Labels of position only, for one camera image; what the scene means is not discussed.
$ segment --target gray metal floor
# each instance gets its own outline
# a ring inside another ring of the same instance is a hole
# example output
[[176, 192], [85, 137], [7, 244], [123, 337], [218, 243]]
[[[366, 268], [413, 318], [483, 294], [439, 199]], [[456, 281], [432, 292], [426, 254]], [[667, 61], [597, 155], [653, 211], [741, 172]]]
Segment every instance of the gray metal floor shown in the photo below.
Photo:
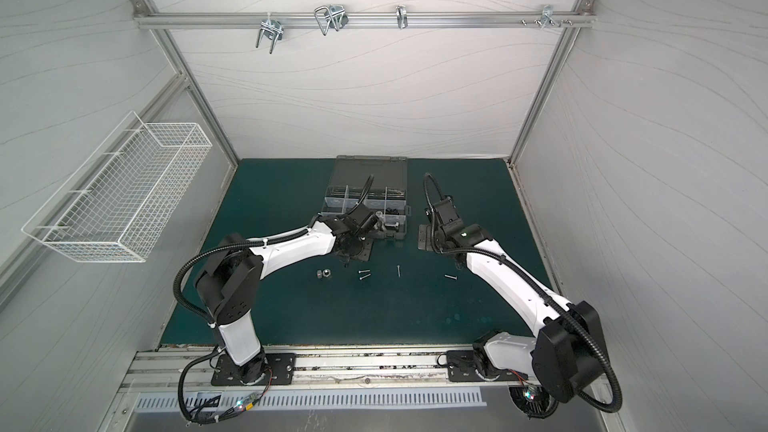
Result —
[[261, 410], [227, 420], [204, 429], [186, 426], [178, 412], [172, 414], [134, 414], [127, 427], [129, 432], [189, 432], [189, 430], [218, 430], [219, 432], [339, 431], [359, 432], [593, 432], [605, 431], [599, 412], [580, 399], [560, 404], [554, 415], [545, 420], [529, 420], [512, 403], [506, 387], [484, 387], [484, 408], [447, 408], [428, 410]]

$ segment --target metal clamp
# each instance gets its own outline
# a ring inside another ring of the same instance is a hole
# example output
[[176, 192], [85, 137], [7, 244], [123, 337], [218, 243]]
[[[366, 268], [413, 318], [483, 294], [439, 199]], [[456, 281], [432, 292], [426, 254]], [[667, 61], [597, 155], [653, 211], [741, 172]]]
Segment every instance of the metal clamp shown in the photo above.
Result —
[[275, 43], [277, 43], [278, 40], [283, 39], [283, 26], [280, 24], [280, 22], [267, 17], [266, 20], [261, 21], [259, 35], [256, 38], [257, 49], [259, 48], [259, 43], [261, 42], [262, 37], [266, 37], [272, 41], [270, 44], [270, 53], [272, 53], [272, 51], [275, 49]]
[[398, 5], [396, 9], [397, 13], [397, 28], [398, 29], [405, 29], [408, 27], [408, 12], [406, 11], [405, 6]]
[[542, 10], [542, 17], [539, 20], [536, 20], [536, 24], [538, 24], [540, 29], [543, 29], [549, 26], [560, 27], [560, 25], [562, 25], [561, 22], [555, 21], [552, 19], [553, 12], [554, 12], [554, 9], [552, 8], [551, 5], [544, 6], [544, 9]]
[[320, 32], [323, 35], [328, 34], [331, 25], [333, 29], [339, 32], [348, 22], [350, 18], [346, 16], [343, 5], [321, 5], [315, 9], [315, 20], [317, 25], [320, 26]]

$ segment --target wire basket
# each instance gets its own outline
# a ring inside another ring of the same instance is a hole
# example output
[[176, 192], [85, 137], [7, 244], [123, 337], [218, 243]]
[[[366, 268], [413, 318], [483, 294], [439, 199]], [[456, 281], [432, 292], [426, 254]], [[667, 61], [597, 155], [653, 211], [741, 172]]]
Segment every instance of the wire basket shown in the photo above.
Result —
[[[115, 149], [100, 152], [110, 140]], [[22, 231], [76, 262], [144, 262], [210, 148], [197, 123], [145, 123], [134, 113]]]

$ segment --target black and white robotic arm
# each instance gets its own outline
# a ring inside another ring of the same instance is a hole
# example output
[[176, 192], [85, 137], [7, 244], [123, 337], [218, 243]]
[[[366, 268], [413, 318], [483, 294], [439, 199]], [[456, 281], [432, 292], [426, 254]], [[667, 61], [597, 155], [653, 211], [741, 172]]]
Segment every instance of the black and white robotic arm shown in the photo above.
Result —
[[[428, 180], [440, 195], [435, 204], [428, 194]], [[372, 176], [358, 203], [345, 214], [317, 216], [306, 227], [265, 238], [244, 241], [239, 235], [227, 236], [219, 247], [198, 255], [179, 272], [174, 296], [208, 321], [220, 350], [236, 365], [234, 378], [242, 384], [257, 382], [266, 367], [266, 355], [250, 313], [260, 281], [280, 268], [317, 255], [332, 253], [347, 260], [367, 260], [370, 239], [366, 242], [366, 236], [381, 226], [363, 205], [371, 183]], [[492, 379], [504, 370], [514, 370], [535, 376], [556, 401], [567, 402], [578, 394], [603, 411], [618, 410], [620, 389], [605, 352], [597, 312], [586, 302], [573, 305], [545, 287], [512, 260], [484, 228], [465, 226], [453, 199], [442, 194], [429, 174], [425, 176], [425, 194], [429, 217], [426, 249], [454, 258], [489, 283], [533, 333], [533, 337], [519, 337], [494, 331], [484, 336], [474, 347], [477, 372]], [[207, 261], [195, 287], [205, 311], [180, 292], [183, 276], [202, 258]], [[614, 393], [611, 404], [602, 404], [583, 392], [603, 372]]]

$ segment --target dark green tabletop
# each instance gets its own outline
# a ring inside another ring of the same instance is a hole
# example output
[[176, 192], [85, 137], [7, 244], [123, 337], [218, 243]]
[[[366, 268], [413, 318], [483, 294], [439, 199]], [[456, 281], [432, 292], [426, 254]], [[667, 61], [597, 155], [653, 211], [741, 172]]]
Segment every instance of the dark green tabletop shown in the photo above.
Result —
[[[273, 235], [307, 224], [322, 205], [332, 159], [245, 159], [224, 197], [203, 249], [238, 232]], [[376, 241], [366, 263], [344, 267], [332, 255], [309, 258], [274, 272], [261, 284], [252, 309], [264, 344], [468, 343], [493, 329], [531, 335], [525, 323], [490, 285], [454, 261], [417, 249], [426, 224], [422, 177], [431, 172], [454, 197], [465, 223], [494, 235], [507, 254], [547, 286], [547, 278], [512, 180], [501, 159], [408, 160], [408, 234], [404, 241]], [[401, 276], [397, 276], [397, 265]], [[318, 279], [317, 269], [331, 269]], [[357, 273], [371, 269], [360, 281]], [[192, 287], [184, 294], [200, 304]], [[444, 277], [454, 275], [458, 280]], [[176, 307], [163, 344], [212, 344], [197, 315]]]

